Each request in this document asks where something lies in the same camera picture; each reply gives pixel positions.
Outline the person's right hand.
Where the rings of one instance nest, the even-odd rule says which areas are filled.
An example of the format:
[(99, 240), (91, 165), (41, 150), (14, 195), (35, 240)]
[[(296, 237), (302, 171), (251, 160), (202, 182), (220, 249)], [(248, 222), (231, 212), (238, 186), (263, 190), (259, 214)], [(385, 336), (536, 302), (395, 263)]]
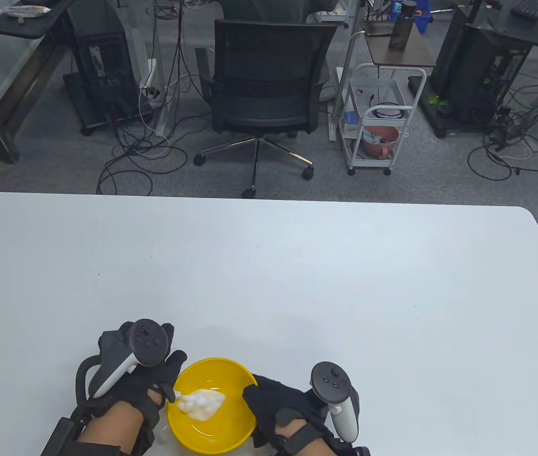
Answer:
[(303, 392), (256, 375), (242, 397), (256, 418), (254, 447), (270, 445), (278, 456), (357, 456), (367, 450), (335, 437), (326, 426), (327, 406), (312, 390)]

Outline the person's left hand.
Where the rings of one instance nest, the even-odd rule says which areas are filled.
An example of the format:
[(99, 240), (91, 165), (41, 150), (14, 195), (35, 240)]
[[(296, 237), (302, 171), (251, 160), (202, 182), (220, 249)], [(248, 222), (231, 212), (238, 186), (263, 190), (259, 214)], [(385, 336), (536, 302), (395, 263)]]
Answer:
[(110, 408), (124, 401), (154, 427), (166, 402), (174, 403), (174, 386), (187, 355), (171, 351), (175, 328), (150, 319), (125, 322), (99, 337), (99, 369), (89, 381), (88, 402)]

